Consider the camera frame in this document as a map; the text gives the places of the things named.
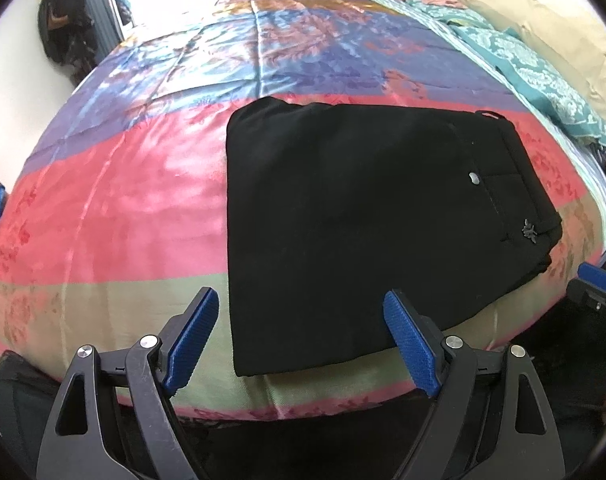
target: metal screw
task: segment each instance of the metal screw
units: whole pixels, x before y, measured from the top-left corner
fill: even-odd
[[[143,348],[151,348],[152,346],[156,346],[158,343],[158,338],[155,335],[146,335],[141,339],[141,346]]]
[[[457,335],[451,335],[448,336],[447,339],[445,339],[445,344],[450,348],[456,350],[457,348],[461,348],[461,346],[463,346],[463,340]]]
[[[87,357],[88,355],[92,355],[92,347],[89,345],[81,346],[76,352],[78,357]]]
[[[526,354],[525,349],[518,345],[514,345],[512,348],[510,348],[510,351],[514,357],[525,357]]]

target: black metal bracket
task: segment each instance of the black metal bracket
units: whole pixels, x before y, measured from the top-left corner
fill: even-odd
[[[112,352],[79,348],[46,425],[37,480],[147,480],[132,464],[116,386],[129,388],[158,479],[207,480],[169,399],[187,384],[217,317],[218,295],[204,287],[158,336]]]
[[[598,319],[599,337],[606,341],[606,270],[583,263],[567,285],[567,299]]]
[[[217,316],[218,297],[203,288],[159,335],[112,352],[79,348],[48,420],[37,480],[148,480],[132,464],[116,386],[129,388],[158,480],[207,480],[169,399],[187,384]],[[445,338],[398,291],[386,295],[384,317],[417,386],[435,399],[394,480],[563,477],[552,412],[524,349],[487,352]],[[470,438],[465,428],[479,386],[489,393]]]

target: purple stripe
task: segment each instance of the purple stripe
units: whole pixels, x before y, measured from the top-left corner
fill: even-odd
[[[158,114],[285,93],[408,93],[442,103],[526,110],[482,68],[406,16],[370,12],[347,22],[325,9],[260,12],[109,56],[54,118],[22,174]]]

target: beige pillow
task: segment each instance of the beige pillow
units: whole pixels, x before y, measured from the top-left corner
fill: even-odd
[[[460,0],[512,27],[606,120],[606,27],[587,0]]]

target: folded clothes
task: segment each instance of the folded clothes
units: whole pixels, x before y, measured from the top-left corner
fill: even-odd
[[[232,115],[226,150],[239,376],[391,348],[392,288],[458,325],[544,272],[561,237],[518,133],[490,112],[263,98]]]

